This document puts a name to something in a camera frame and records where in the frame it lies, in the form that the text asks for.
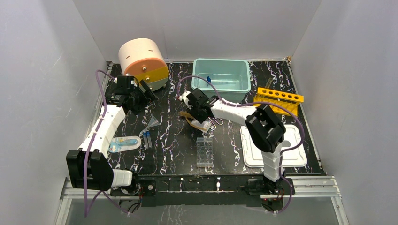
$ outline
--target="purple cable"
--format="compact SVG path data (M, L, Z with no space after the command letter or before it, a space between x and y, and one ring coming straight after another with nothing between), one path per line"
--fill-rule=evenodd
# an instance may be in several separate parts
M98 72L104 73L105 75L107 75L108 77L110 77L110 78L113 79L113 80L114 80L115 78L112 77L111 75L109 75L108 73L106 73L106 72L103 71L103 70L98 69L97 71L95 71L95 77L96 77L96 79L97 79L97 84L98 84L98 87L99 87L99 91L101 92L101 96L102 96L102 100L103 100L103 104L104 104L104 112L102 113L102 117L105 117L105 115L106 115L106 113L107 113L107 101L105 100L105 93L104 93L104 90L102 89L102 85L101 85L101 82L100 82L100 78L98 77ZM98 130L99 130L100 126L101 126L102 120L100 120L100 121L98 122L98 125L97 125L96 128L95 128L95 132L98 132ZM104 191L99 191L99 192L94 196L94 198L92 199L91 204L88 205L88 199L87 199L87 164L88 164L89 152L90 152L90 149L91 149L91 147L92 147L92 143L94 142L95 136L96 136L96 133L92 134L90 143L88 144L88 147L87 147L87 151L86 151L86 153L85 153L85 155L84 155L84 166L83 166L84 217L87 217L87 215L88 215L88 213L89 213L89 211L90 211L92 205L94 204L95 199L98 197L98 195L100 195L101 192L107 197L107 199L109 199L109 200L113 203L113 205L115 205L116 207L118 207L118 208L119 208L121 211L123 211L124 213L129 213L128 211L126 211L126 210L122 209L120 206L118 206L114 201L112 201L112 199L111 199Z
M232 104L232 103L229 103L229 102L225 102L224 99L221 98L220 93L218 93L218 91L217 91L217 89L215 88L215 86L212 85L208 80L206 80L205 78L200 77L200 76L193 76L193 75L191 75L191 76L183 77L183 78L178 82L178 84L177 84L177 96L178 96L178 97L180 97L180 84L181 84L181 81L183 81L183 80L185 80L185 79L187 79L187 78L199 78L199 79L201 79L201 80L207 82L207 83L214 89L215 94L217 95L217 97L218 97L219 99L221 99L222 102L225 103L226 105L233 106L233 107L243 107L243 106L250 106L250 105L257 105L257 104L272 105L272 106L274 106L274 107L280 108L280 109L282 109L283 111L287 112L287 113L288 113L291 117L293 117L293 119L297 122L298 129L299 129L299 131L300 131L300 137L301 137L300 142L299 142L296 146L293 146L293 147L290 147L290 148L287 148L287 149L282 150L281 153L280 153L280 154L281 154L281 157L280 157L280 161L279 161L279 170L278 170L278 171L279 171L279 176L280 176L284 181L286 181L286 183L289 184L290 194L289 194L289 200L287 201L286 205L285 205L281 210L276 211L276 212L277 212L277 213L280 213L280 212L285 211L285 210L287 209L287 207L289 206L290 202L291 202L291 195L292 195L293 189L292 189L291 183L290 183L285 177L282 176L282 154L283 154L284 152L286 152L286 151L290 151L290 150L293 150L293 149L298 148L298 147L304 142L304 137L305 137L305 136L304 136L304 127L303 127L303 124L299 121L299 119L297 118L297 116L295 116L292 112L290 112L289 110L287 110L286 108L284 108L284 107L282 107L282 106L276 105L276 104L271 103L271 102L251 102L251 103L245 103L245 104Z

